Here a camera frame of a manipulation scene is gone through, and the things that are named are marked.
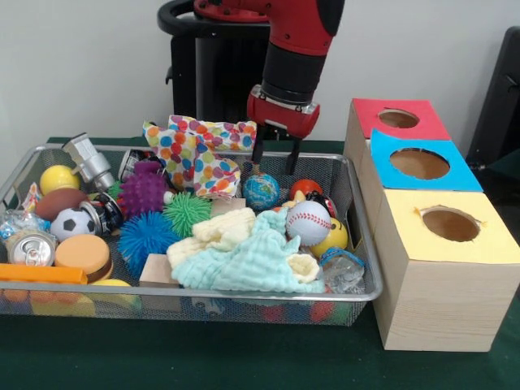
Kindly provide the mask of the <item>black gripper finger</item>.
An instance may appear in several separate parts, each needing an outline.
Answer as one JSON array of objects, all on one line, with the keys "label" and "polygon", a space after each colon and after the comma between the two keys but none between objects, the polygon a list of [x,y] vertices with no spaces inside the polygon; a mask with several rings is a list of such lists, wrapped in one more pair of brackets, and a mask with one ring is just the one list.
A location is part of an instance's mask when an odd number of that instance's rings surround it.
[{"label": "black gripper finger", "polygon": [[263,154],[263,141],[264,141],[264,126],[262,124],[257,125],[257,135],[255,138],[255,143],[253,147],[252,153],[252,162],[260,163]]},{"label": "black gripper finger", "polygon": [[292,150],[291,150],[291,153],[289,154],[289,156],[287,157],[287,160],[286,160],[285,173],[287,175],[291,176],[291,175],[294,174],[294,171],[296,169],[296,165],[297,165],[297,160],[298,160],[299,153],[300,153],[302,139],[301,138],[297,138],[297,137],[292,137],[290,139],[290,141],[292,142]]}]

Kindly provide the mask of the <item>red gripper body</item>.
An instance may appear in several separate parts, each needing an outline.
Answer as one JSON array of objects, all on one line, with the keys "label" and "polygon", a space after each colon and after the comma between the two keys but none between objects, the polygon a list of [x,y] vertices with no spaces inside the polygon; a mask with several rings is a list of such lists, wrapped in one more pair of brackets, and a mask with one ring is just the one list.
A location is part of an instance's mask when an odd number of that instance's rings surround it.
[{"label": "red gripper body", "polygon": [[247,100],[247,115],[254,122],[283,129],[289,136],[299,139],[305,139],[311,134],[319,114],[318,103],[301,105],[278,102],[268,97],[260,84],[251,89]]}]

